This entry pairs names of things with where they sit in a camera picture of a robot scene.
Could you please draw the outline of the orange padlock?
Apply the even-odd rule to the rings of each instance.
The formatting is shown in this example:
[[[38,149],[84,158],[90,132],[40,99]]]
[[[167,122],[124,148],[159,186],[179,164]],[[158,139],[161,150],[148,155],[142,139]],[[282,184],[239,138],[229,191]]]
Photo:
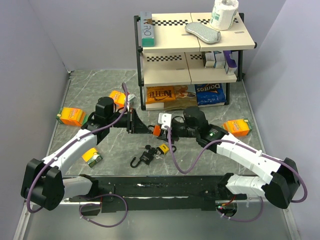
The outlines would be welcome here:
[[[156,137],[159,137],[162,134],[162,129],[160,125],[148,125],[147,126],[151,131],[152,134]]]

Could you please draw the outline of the yellow padlock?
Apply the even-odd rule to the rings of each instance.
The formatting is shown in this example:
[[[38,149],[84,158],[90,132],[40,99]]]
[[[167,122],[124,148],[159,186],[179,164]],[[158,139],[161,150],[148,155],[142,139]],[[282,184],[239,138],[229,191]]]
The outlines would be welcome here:
[[[170,152],[170,148],[165,143],[159,145],[156,149],[158,155],[166,155]]]

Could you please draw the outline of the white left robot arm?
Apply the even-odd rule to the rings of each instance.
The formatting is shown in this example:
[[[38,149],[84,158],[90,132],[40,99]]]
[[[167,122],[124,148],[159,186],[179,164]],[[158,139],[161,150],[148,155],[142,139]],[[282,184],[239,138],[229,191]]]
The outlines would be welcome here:
[[[21,188],[26,203],[51,211],[67,198],[83,196],[87,201],[95,200],[99,195],[97,179],[85,174],[65,179],[64,175],[75,161],[109,134],[111,127],[124,128],[131,134],[151,133],[134,108],[125,107],[118,112],[112,98],[101,97],[95,111],[72,139],[42,160],[33,158],[28,162]]]

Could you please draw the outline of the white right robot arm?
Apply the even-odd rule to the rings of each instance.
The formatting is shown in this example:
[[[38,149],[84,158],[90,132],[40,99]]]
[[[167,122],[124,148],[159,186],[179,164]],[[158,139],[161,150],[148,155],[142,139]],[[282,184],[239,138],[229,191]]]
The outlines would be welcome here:
[[[169,144],[180,138],[194,138],[203,150],[225,156],[254,173],[253,176],[227,173],[218,187],[223,199],[239,194],[254,195],[286,209],[294,203],[298,188],[305,187],[294,160],[288,157],[281,160],[243,143],[227,130],[210,124],[197,106],[186,108],[181,122],[169,113],[160,113],[158,125],[160,137]]]

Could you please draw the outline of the orange box by right arm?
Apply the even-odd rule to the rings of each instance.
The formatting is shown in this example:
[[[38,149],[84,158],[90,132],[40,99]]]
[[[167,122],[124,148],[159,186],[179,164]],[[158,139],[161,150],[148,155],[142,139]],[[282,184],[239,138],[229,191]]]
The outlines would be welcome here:
[[[247,118],[228,120],[222,124],[223,129],[235,137],[247,136],[252,131],[252,126]]]

